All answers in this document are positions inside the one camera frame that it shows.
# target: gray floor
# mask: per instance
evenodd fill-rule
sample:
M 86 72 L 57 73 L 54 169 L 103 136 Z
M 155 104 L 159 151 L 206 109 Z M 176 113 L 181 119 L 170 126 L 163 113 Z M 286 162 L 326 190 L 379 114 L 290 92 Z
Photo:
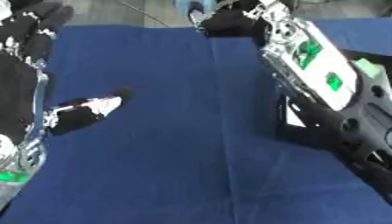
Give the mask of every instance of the gray floor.
M 142 13 L 119 3 L 146 11 L 170 27 L 188 26 L 184 15 L 173 6 L 174 0 L 52 0 L 71 4 L 75 8 L 74 25 L 127 24 L 152 28 L 163 27 Z M 297 16 L 303 18 L 374 18 L 388 7 L 389 0 L 330 0 L 329 3 L 301 3 Z

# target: blue cloth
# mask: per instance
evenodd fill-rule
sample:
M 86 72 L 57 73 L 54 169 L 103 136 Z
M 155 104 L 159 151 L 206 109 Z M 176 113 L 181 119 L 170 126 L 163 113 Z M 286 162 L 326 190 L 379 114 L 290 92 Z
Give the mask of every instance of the blue cloth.
M 319 21 L 342 48 L 392 53 L 390 19 Z M 130 85 L 49 158 L 0 223 L 384 224 L 391 207 L 327 152 L 273 139 L 277 89 L 248 38 L 67 27 L 53 102 Z

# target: green led light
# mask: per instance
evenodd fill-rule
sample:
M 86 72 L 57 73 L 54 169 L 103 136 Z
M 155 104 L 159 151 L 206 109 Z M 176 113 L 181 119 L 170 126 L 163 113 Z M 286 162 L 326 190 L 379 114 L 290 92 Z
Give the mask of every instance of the green led light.
M 17 171 L 1 171 L 0 181 L 4 182 L 26 182 L 29 180 L 29 175 L 26 172 Z
M 339 78 L 336 73 L 329 73 L 326 76 L 326 84 L 328 84 L 333 91 L 339 91 L 343 85 L 343 80 Z
M 316 59 L 321 50 L 323 50 L 323 47 L 318 42 L 307 40 L 302 42 L 296 50 L 294 59 L 302 69 L 306 69 Z

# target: blue tablecloth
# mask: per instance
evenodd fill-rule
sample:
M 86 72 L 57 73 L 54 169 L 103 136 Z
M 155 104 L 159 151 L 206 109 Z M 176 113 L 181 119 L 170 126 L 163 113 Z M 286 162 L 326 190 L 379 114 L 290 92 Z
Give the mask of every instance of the blue tablecloth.
M 392 53 L 391 19 L 318 21 L 342 48 Z M 132 86 L 108 120 L 48 142 L 0 223 L 384 224 L 392 208 L 332 155 L 273 139 L 277 89 L 249 38 L 67 27 L 54 102 Z

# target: robotic hand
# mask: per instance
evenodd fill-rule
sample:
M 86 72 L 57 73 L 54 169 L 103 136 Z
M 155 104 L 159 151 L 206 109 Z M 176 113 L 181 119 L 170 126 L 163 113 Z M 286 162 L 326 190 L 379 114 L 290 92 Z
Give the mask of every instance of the robotic hand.
M 259 0 L 251 10 L 234 10 L 219 10 L 195 26 L 207 35 L 247 35 L 243 31 L 255 28 L 261 32 L 250 35 L 277 70 L 273 76 L 290 97 L 291 109 L 308 130 L 325 133 L 333 143 L 329 151 L 392 204 L 392 88 L 390 68 L 379 64 L 388 60 L 365 53 L 349 59 L 316 25 L 293 17 L 277 0 Z M 234 21 L 217 23 L 234 14 Z
M 130 98 L 122 89 L 45 110 L 53 75 L 46 62 L 73 9 L 59 3 L 27 7 L 0 23 L 0 210 L 46 160 L 44 141 L 100 121 Z

